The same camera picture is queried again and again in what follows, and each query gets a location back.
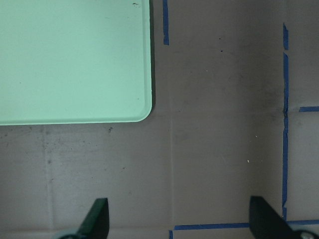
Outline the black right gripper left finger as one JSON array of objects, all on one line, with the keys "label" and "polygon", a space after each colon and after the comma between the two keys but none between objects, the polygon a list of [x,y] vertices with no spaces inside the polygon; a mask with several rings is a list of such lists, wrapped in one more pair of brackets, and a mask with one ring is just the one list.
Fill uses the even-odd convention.
[{"label": "black right gripper left finger", "polygon": [[80,227],[72,233],[64,233],[59,239],[106,239],[110,230],[108,198],[94,201]]}]

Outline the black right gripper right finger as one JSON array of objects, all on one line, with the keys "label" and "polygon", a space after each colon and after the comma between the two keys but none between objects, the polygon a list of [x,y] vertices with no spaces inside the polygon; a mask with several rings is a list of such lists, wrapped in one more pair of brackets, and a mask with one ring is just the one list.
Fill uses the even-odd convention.
[{"label": "black right gripper right finger", "polygon": [[261,196],[250,197],[249,229],[256,239],[317,239],[309,230],[292,229]]}]

